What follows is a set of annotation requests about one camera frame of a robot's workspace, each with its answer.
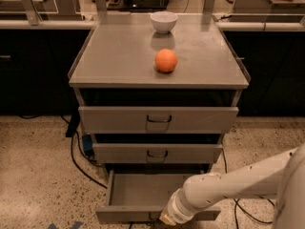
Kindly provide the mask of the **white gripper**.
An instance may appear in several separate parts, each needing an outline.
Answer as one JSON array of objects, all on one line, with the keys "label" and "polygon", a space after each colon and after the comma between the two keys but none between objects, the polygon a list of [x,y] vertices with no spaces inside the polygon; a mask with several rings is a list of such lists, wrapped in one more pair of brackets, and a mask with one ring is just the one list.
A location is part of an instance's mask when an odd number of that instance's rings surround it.
[{"label": "white gripper", "polygon": [[197,196],[195,190],[179,188],[172,194],[159,219],[170,226],[190,221],[199,212],[195,202]]}]

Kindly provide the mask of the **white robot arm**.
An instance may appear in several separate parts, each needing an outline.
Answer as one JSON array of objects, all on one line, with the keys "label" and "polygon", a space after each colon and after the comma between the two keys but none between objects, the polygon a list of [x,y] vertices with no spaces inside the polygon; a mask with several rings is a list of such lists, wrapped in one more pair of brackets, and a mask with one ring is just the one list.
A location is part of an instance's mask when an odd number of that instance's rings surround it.
[{"label": "white robot arm", "polygon": [[187,178],[172,194],[160,220],[172,226],[184,224],[226,198],[272,198],[272,229],[304,229],[305,145],[227,174]]}]

